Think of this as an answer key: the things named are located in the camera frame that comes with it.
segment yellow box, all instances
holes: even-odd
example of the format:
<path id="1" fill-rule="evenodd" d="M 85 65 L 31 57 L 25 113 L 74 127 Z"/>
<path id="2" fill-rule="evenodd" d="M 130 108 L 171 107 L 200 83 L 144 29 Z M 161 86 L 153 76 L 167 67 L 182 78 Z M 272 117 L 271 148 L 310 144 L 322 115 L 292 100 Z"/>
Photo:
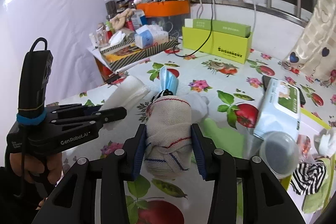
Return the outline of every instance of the yellow box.
<path id="1" fill-rule="evenodd" d="M 182 27 L 183 47 L 197 50 L 209 36 L 208 30 Z M 208 41 L 199 50 L 222 58 L 244 64 L 249 57 L 252 43 L 252 33 L 249 37 L 212 32 Z"/>

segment blue face mask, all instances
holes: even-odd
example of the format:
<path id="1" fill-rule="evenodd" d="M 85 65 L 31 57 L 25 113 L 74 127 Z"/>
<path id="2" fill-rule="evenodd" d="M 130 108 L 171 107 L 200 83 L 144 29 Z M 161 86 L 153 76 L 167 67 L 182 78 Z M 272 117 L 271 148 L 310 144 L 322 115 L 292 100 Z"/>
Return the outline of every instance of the blue face mask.
<path id="1" fill-rule="evenodd" d="M 176 94 L 178 80 L 166 67 L 160 69 L 160 84 L 161 90 L 170 90 L 173 95 Z"/>

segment black sleeve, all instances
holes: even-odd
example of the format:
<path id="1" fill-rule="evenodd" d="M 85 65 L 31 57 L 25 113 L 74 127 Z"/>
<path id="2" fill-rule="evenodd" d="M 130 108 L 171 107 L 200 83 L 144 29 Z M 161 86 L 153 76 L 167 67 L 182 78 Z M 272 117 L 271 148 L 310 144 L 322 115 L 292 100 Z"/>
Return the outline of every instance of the black sleeve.
<path id="1" fill-rule="evenodd" d="M 25 196 L 19 200 L 14 194 L 21 193 L 21 177 L 11 170 L 9 157 L 6 156 L 6 167 L 0 167 L 0 223 L 30 224 L 42 198 L 34 184 L 25 182 Z"/>

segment white wall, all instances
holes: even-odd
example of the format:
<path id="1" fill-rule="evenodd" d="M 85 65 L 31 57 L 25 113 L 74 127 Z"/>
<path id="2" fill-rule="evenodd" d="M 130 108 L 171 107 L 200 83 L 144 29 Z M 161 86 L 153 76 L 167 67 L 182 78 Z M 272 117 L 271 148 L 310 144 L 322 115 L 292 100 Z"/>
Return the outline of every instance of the white wall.
<path id="1" fill-rule="evenodd" d="M 0 0 L 0 93 L 2 106 L 6 106 L 0 115 L 0 165 L 5 137 L 17 113 L 23 58 L 31 44 L 45 37 L 54 56 L 46 103 L 92 89 L 103 82 L 86 50 L 88 34 L 105 17 L 104 0 Z"/>
<path id="2" fill-rule="evenodd" d="M 192 5 L 193 18 L 196 18 L 198 8 L 199 4 Z M 215 15 L 217 20 L 253 26 L 254 10 L 251 9 L 216 4 Z M 204 5 L 201 18 L 211 19 L 211 4 Z M 302 31 L 303 27 L 288 20 L 257 12 L 252 48 L 282 60 L 295 45 Z"/>

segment rolled cloth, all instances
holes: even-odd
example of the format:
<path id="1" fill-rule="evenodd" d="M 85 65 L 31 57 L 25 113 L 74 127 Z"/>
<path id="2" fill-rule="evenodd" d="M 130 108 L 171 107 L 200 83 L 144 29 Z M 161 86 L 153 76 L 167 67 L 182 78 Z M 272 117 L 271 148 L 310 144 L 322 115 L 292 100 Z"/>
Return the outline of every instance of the rolled cloth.
<path id="1" fill-rule="evenodd" d="M 163 96 L 150 107 L 145 164 L 161 179 L 174 179 L 189 170 L 192 156 L 191 108 L 178 96 Z"/>

